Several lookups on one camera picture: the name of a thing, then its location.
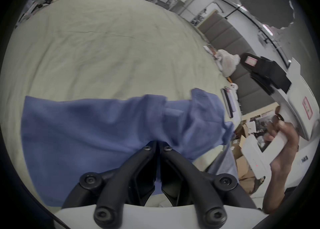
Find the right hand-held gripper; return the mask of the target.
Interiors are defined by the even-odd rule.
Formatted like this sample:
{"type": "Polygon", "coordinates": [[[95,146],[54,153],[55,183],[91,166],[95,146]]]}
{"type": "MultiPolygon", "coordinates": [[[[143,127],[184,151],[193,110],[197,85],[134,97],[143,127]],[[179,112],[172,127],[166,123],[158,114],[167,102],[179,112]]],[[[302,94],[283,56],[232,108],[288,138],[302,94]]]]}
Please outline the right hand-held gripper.
{"type": "MultiPolygon", "coordinates": [[[[250,78],[281,107],[279,120],[292,123],[298,129],[299,135],[310,141],[314,135],[314,126],[319,121],[319,106],[301,76],[298,61],[292,58],[289,68],[285,71],[276,61],[245,52],[240,55],[240,64],[250,72],[250,78]]],[[[269,176],[270,163],[282,151],[286,142],[286,136],[278,132],[262,152],[254,136],[246,138],[242,153],[257,179],[269,176]]]]}

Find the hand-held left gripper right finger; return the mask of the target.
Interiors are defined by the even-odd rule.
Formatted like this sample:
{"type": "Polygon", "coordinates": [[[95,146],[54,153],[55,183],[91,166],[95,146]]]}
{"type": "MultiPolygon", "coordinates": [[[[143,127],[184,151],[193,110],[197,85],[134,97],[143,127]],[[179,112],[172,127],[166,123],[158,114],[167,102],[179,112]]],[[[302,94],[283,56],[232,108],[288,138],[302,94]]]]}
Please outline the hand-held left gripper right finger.
{"type": "Polygon", "coordinates": [[[257,210],[233,175],[202,172],[167,143],[159,143],[159,161],[162,192],[173,207],[194,205],[200,228],[225,225],[225,205],[257,210]]]}

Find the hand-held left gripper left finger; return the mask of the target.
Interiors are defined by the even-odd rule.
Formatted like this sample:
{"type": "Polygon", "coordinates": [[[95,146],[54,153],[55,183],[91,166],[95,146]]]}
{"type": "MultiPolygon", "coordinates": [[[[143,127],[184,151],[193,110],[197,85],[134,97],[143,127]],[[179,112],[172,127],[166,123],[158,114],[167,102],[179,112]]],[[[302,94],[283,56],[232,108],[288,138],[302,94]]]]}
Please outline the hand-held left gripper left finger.
{"type": "Polygon", "coordinates": [[[157,149],[157,141],[150,141],[119,168],[82,174],[61,209],[95,204],[94,222],[101,228],[119,228],[124,204],[144,206],[155,190],[157,149]]]}

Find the person's right hand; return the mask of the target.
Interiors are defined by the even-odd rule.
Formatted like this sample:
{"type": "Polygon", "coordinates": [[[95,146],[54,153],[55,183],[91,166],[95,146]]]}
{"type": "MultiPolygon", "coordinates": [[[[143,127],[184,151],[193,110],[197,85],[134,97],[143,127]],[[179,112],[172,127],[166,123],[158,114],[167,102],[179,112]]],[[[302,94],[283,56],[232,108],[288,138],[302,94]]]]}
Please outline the person's right hand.
{"type": "Polygon", "coordinates": [[[288,176],[290,173],[292,163],[294,161],[296,152],[299,147],[299,135],[292,123],[279,120],[278,115],[280,106],[276,107],[275,115],[272,121],[267,125],[267,133],[264,135],[265,143],[270,143],[274,140],[278,132],[283,133],[287,142],[278,156],[271,162],[272,175],[288,176]]]}

